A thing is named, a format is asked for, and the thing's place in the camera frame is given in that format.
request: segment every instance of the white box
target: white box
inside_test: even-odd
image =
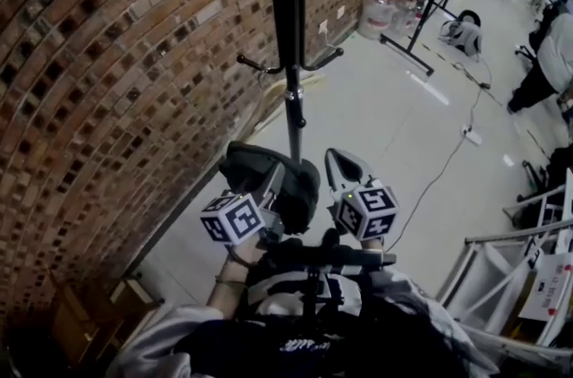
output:
[[[337,221],[358,241],[386,235],[398,215],[399,207],[389,189],[357,186],[342,194]]]
[[[201,222],[213,241],[240,245],[265,226],[251,194],[220,196],[201,212]]]

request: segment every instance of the power cable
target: power cable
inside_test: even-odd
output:
[[[472,127],[474,126],[474,110],[477,107],[478,102],[480,101],[480,97],[482,96],[482,91],[489,90],[492,86],[492,70],[490,69],[490,66],[487,65],[485,63],[485,61],[483,61],[483,64],[485,64],[485,67],[487,68],[487,70],[489,72],[490,82],[489,83],[486,83],[486,82],[480,83],[476,79],[474,79],[474,77],[469,73],[469,71],[464,67],[463,64],[461,64],[461,63],[456,63],[456,64],[454,64],[454,67],[464,71],[466,73],[466,75],[470,78],[470,80],[472,80],[473,82],[475,82],[479,86],[479,91],[477,92],[477,96],[475,97],[475,103],[473,104],[473,106],[470,108],[470,111],[469,111],[469,125],[468,126],[469,126],[469,130],[471,131]],[[415,203],[415,206],[412,209],[412,212],[410,212],[410,215],[408,216],[406,223],[402,227],[402,231],[400,232],[398,239],[396,241],[394,241],[394,243],[392,243],[392,245],[388,248],[388,250],[385,250],[384,252],[389,253],[392,250],[392,248],[398,244],[398,241],[400,241],[400,239],[402,239],[402,236],[404,235],[404,232],[406,232],[406,228],[407,228],[408,224],[410,223],[410,221],[412,220],[412,217],[414,216],[418,207],[422,203],[422,199],[428,193],[430,188],[432,188],[432,186],[436,182],[438,182],[440,180],[440,178],[444,175],[444,173],[446,172],[446,169],[448,169],[448,165],[449,165],[450,161],[454,158],[456,153],[458,153],[458,150],[461,148],[461,146],[465,140],[466,140],[466,137],[462,136],[461,139],[459,140],[458,144],[456,145],[456,148],[449,154],[448,159],[446,160],[446,163],[444,164],[440,173],[435,178],[433,178],[433,180],[423,189],[422,194],[418,197],[418,201]]]

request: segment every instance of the black handle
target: black handle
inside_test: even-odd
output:
[[[328,63],[330,63],[331,61],[342,55],[344,55],[344,50],[342,48],[336,48],[330,55],[321,59],[318,63],[313,64],[311,66],[304,65],[303,69],[305,71],[318,71],[319,69],[322,69],[325,65],[327,65]]]
[[[283,70],[282,65],[279,67],[265,67],[262,64],[255,63],[252,59],[249,59],[244,55],[239,55],[236,58],[236,62],[241,64],[246,64],[250,66],[252,69],[256,69],[257,71],[261,71],[262,73],[275,74],[275,73],[280,73]]]
[[[292,103],[293,110],[293,120],[295,120],[295,125],[301,130],[306,126],[306,120],[303,117],[303,106],[301,105],[301,100],[296,96]]]

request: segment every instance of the white paper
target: white paper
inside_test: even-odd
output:
[[[567,271],[565,267],[571,263],[573,263],[573,253],[558,253],[543,257],[534,285],[519,317],[547,322],[554,316],[560,302],[569,302],[570,294],[565,294],[567,301],[563,300],[562,296],[565,282],[571,277],[571,271]]]

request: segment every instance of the wall outlet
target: wall outlet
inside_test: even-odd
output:
[[[319,24],[319,34],[322,34],[323,32],[328,32],[328,31],[329,31],[329,21],[325,20],[321,24]]]

